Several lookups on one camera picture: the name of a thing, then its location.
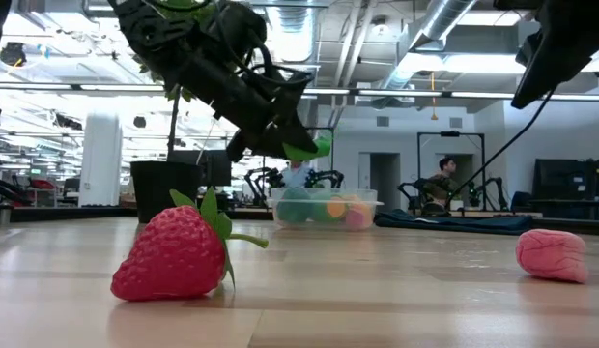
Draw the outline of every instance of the dark blue mat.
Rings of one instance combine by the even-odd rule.
[[[452,232],[476,232],[519,236],[531,228],[532,217],[415,217],[400,209],[378,213],[379,227],[430,229]]]

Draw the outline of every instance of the clear plastic container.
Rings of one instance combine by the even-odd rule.
[[[373,224],[377,201],[373,189],[273,188],[273,219],[284,228],[358,231]]]

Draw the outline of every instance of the green ball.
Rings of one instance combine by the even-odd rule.
[[[311,203],[290,202],[293,200],[310,200],[310,194],[303,188],[287,188],[282,199],[276,205],[276,214],[281,221],[302,223],[308,220],[312,208]]]
[[[329,201],[330,199],[331,193],[327,191],[317,192],[312,195],[312,200]],[[312,203],[310,218],[315,222],[334,222],[340,219],[339,217],[333,217],[329,214],[328,204],[325,202]]]

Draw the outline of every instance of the pink toy brain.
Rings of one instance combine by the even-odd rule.
[[[585,241],[572,233],[535,229],[519,237],[516,260],[532,274],[585,283]]]

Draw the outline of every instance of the strawberry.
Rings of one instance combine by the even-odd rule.
[[[199,212],[188,197],[171,190],[177,208],[156,215],[137,236],[128,259],[113,275],[111,292],[126,301],[188,299],[214,290],[228,272],[235,286],[226,241],[259,247],[268,241],[232,234],[231,220],[218,213],[208,190]]]

